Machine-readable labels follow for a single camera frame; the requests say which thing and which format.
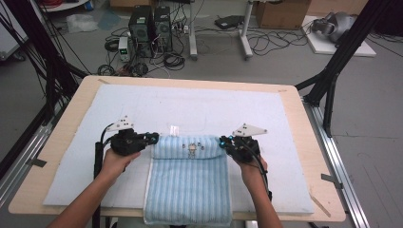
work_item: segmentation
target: computer tower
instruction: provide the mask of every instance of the computer tower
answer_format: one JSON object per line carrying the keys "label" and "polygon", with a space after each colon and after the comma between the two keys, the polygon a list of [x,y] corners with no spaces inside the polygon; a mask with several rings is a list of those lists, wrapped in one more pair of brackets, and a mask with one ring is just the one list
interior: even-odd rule
{"label": "computer tower", "polygon": [[154,51],[151,48],[150,43],[139,43],[137,45],[137,53],[140,58],[151,58],[153,57]]}
{"label": "computer tower", "polygon": [[156,34],[151,6],[135,6],[128,28],[135,53],[141,57],[153,57],[151,43],[155,40]]}
{"label": "computer tower", "polygon": [[159,40],[158,51],[172,51],[172,30],[169,7],[157,7],[154,11],[156,35]]}

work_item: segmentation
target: human hand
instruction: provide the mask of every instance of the human hand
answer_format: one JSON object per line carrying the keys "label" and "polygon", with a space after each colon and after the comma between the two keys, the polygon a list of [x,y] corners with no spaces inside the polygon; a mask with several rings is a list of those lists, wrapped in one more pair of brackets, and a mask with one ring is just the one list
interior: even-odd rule
{"label": "human hand", "polygon": [[116,154],[112,148],[107,149],[104,164],[99,176],[106,178],[113,184],[131,161],[138,158],[140,155],[141,153],[137,152],[128,156],[121,156]]}
{"label": "human hand", "polygon": [[[267,162],[262,156],[259,156],[260,162],[263,165],[264,171],[267,170]],[[252,191],[265,191],[263,177],[259,170],[259,164],[253,160],[248,163],[235,161],[240,166],[242,173],[242,180],[250,192]]]}

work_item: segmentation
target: human arm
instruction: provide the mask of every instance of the human arm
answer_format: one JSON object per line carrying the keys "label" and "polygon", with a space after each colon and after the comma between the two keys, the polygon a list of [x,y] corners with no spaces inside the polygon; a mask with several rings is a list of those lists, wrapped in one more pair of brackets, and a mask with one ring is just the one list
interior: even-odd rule
{"label": "human arm", "polygon": [[112,149],[108,149],[103,168],[97,178],[48,227],[86,227],[107,190],[115,183],[125,167],[139,156],[140,153],[134,153],[122,157]]}
{"label": "human arm", "polygon": [[[266,161],[260,157],[265,170],[267,170]],[[252,161],[250,163],[238,162],[242,173],[242,180],[251,194],[252,201],[255,205],[256,216],[258,219],[258,227],[264,228],[280,228],[282,227],[278,215],[273,207],[272,202],[264,186],[263,177],[257,167],[258,163]]]}

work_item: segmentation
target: folded towel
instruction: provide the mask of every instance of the folded towel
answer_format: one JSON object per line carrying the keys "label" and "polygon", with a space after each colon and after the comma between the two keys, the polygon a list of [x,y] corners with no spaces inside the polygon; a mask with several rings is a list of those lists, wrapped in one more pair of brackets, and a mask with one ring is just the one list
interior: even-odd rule
{"label": "folded towel", "polygon": [[152,158],[146,224],[230,225],[227,159],[217,137],[161,137]]}

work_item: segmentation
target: cardboard box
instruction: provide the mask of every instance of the cardboard box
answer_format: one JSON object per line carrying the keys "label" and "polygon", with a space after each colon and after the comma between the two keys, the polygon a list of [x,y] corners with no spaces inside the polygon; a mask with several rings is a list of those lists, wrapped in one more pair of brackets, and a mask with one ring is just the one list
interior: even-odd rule
{"label": "cardboard box", "polygon": [[262,29],[299,29],[311,0],[283,0],[282,3],[259,3],[256,18]]}
{"label": "cardboard box", "polygon": [[136,5],[154,6],[154,0],[109,0],[110,6],[115,9],[133,10]]}
{"label": "cardboard box", "polygon": [[308,8],[308,15],[326,16],[329,12],[344,11],[348,14],[358,15],[368,0],[312,0]]}

